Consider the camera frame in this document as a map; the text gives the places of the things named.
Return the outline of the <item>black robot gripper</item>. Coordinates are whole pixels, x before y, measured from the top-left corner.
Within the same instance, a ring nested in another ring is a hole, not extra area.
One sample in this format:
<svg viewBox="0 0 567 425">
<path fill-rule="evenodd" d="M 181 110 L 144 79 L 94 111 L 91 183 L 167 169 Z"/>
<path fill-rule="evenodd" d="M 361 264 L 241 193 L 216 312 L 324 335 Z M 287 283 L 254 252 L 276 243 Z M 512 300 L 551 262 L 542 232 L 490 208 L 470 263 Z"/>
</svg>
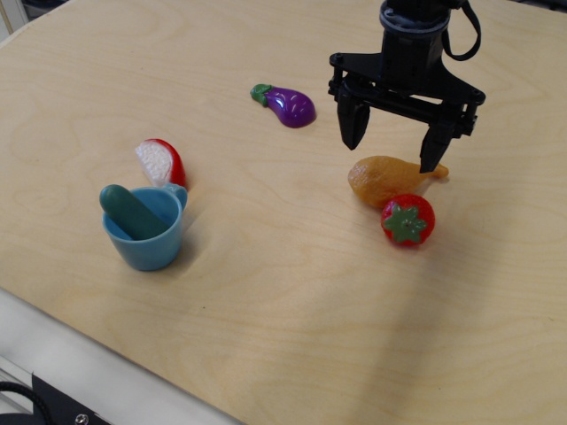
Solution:
<svg viewBox="0 0 567 425">
<path fill-rule="evenodd" d="M 329 93 L 338 104 L 344 145 L 355 150 L 364 137 L 371 109 L 377 108 L 429 125 L 420 151 L 420 173 L 433 172 L 453 135 L 470 135 L 485 94 L 452 75 L 442 58 L 465 61 L 470 50 L 451 50 L 448 26 L 452 11 L 461 10 L 476 32 L 479 20 L 468 1 L 385 1 L 380 7 L 382 49 L 378 53 L 330 56 L 334 74 Z"/>
</svg>

